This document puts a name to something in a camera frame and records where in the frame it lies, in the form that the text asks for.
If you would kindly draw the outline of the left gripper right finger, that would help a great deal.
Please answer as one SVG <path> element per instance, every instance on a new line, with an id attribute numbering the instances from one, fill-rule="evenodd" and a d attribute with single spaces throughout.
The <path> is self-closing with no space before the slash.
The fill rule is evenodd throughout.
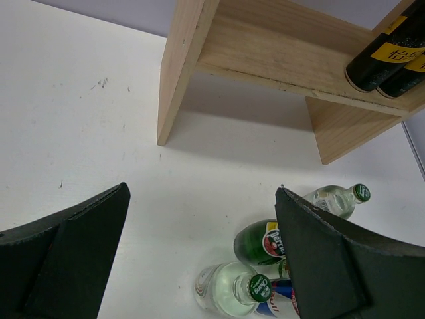
<path id="1" fill-rule="evenodd" d="M 424 247 L 332 215 L 285 187 L 275 210 L 301 318 L 424 317 Z"/>

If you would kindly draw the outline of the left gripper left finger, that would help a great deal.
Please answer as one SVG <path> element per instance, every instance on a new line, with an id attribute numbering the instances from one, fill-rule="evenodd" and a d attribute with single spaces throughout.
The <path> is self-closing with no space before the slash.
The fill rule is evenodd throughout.
<path id="1" fill-rule="evenodd" d="M 1 232 L 2 318 L 97 318 L 126 220 L 120 183 Z"/>

